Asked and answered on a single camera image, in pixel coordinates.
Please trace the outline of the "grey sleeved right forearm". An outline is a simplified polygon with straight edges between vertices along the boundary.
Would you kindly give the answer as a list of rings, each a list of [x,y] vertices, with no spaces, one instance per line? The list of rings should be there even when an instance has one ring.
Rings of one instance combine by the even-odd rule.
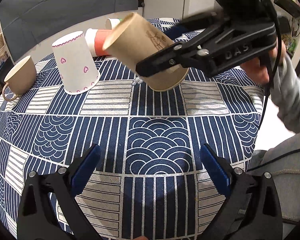
[[[300,78],[288,55],[278,66],[273,85],[271,100],[279,108],[278,118],[289,131],[300,133]]]

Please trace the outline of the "person right hand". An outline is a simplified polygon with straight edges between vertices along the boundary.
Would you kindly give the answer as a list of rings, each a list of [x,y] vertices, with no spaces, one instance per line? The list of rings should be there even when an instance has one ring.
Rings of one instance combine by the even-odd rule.
[[[279,63],[280,67],[283,66],[283,62],[286,56],[286,46],[282,40],[281,43],[282,43],[281,46],[282,48],[281,48],[281,57]],[[270,58],[276,59],[278,47],[279,45],[277,44],[276,48],[269,51]],[[260,64],[260,60],[258,59],[258,57],[241,64],[240,67],[246,72],[247,76],[255,83],[259,85],[266,85],[267,83],[269,83],[270,77],[267,68],[265,65]]]

